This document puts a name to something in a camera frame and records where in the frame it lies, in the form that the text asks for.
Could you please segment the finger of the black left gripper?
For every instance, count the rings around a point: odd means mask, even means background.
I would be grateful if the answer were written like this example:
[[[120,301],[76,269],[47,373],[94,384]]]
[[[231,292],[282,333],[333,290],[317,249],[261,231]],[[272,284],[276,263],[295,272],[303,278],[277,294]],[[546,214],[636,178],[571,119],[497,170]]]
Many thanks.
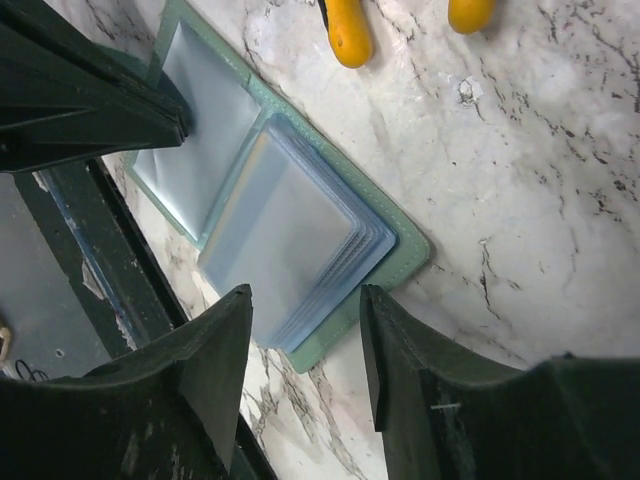
[[[189,115],[43,1],[1,4],[1,170],[178,147]]]

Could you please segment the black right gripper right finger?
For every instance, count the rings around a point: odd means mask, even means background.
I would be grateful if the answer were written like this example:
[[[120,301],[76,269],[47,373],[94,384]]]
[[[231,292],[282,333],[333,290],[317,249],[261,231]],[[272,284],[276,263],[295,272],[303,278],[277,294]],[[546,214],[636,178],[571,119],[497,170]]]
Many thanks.
[[[392,479],[635,479],[639,362],[481,356],[381,288],[360,294],[374,427]]]

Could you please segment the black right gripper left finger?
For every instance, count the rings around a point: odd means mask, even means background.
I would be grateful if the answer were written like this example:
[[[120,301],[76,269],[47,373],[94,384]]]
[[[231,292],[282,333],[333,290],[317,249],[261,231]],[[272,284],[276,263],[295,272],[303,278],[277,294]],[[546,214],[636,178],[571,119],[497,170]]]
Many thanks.
[[[5,479],[225,479],[252,325],[232,289],[196,319],[81,378],[1,383]]]

